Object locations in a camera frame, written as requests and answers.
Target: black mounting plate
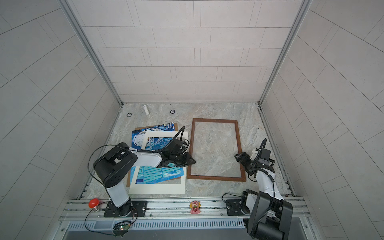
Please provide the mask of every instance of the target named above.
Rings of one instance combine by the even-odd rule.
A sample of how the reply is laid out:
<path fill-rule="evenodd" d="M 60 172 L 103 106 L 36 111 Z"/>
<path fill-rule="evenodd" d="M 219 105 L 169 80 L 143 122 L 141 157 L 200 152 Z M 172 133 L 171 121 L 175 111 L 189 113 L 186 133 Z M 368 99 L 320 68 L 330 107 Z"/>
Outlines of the black mounting plate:
<path fill-rule="evenodd" d="M 144 217 L 145 212 L 147 210 L 147 201 L 132 201 L 132 207 L 134 207 L 137 211 L 137 217 Z M 107 207 L 103 209 L 104 210 L 104 217 L 120 217 L 116 213 L 116 207 L 112 202 L 108 202 Z M 130 217 L 132 218 L 132 214 L 136 213 L 135 211 L 131 211 L 127 216 L 125 217 Z"/>
<path fill-rule="evenodd" d="M 245 216 L 241 211 L 240 206 L 241 199 L 227 199 L 225 204 L 227 205 L 227 215 L 228 216 Z"/>

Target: white cylinder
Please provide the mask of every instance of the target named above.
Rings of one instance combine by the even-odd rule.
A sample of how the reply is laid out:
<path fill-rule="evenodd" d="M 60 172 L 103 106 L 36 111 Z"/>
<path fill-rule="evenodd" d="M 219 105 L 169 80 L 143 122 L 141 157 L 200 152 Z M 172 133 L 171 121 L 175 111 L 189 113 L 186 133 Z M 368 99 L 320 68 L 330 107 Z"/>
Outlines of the white cylinder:
<path fill-rule="evenodd" d="M 144 111 L 145 111 L 146 115 L 149 115 L 149 111 L 148 111 L 147 105 L 144 105 Z"/>

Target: blue poster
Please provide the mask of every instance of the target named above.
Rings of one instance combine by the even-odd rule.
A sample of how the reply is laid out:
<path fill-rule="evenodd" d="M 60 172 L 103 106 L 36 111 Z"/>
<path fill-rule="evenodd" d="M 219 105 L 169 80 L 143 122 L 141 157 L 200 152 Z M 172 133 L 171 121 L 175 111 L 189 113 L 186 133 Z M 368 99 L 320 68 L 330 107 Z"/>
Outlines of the blue poster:
<path fill-rule="evenodd" d="M 175 131 L 175 124 L 171 122 L 164 125 L 132 131 L 132 148 L 141 149 L 146 131 Z M 145 149 L 161 149 L 165 147 L 171 139 L 171 137 L 149 137 Z M 169 164 L 169 166 L 170 167 L 141 166 L 139 169 L 139 175 L 136 179 L 136 184 L 155 184 L 184 176 L 184 170 L 182 167 L 174 167 L 174 164 Z M 131 168 L 131 182 L 135 168 L 136 167 Z"/>

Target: figurine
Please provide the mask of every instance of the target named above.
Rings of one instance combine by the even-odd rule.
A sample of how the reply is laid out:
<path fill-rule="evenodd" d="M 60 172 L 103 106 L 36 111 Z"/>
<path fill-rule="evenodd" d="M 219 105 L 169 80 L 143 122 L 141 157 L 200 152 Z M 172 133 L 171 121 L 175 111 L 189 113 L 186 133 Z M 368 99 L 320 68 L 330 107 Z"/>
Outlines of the figurine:
<path fill-rule="evenodd" d="M 193 202 L 191 202 L 191 204 L 189 205 L 189 207 L 192 208 L 192 209 L 191 209 L 191 213 L 192 213 L 192 214 L 199 214 L 199 213 L 201 213 L 201 211 L 200 211 L 201 204 L 200 204 L 199 201 L 193 201 Z"/>

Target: tiled wall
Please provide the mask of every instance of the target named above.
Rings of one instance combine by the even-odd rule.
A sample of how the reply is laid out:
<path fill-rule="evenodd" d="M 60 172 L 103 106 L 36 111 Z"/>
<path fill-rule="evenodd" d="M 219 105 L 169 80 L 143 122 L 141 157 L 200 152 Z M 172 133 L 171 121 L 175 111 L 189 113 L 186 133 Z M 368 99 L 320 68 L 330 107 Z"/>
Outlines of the tiled wall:
<path fill-rule="evenodd" d="M 314 0 L 262 108 L 327 239 L 384 237 L 384 1 Z"/>
<path fill-rule="evenodd" d="M 118 110 L 56 0 L 0 1 L 0 239 L 50 232 Z"/>
<path fill-rule="evenodd" d="M 301 4 L 68 1 L 123 102 L 258 101 Z"/>

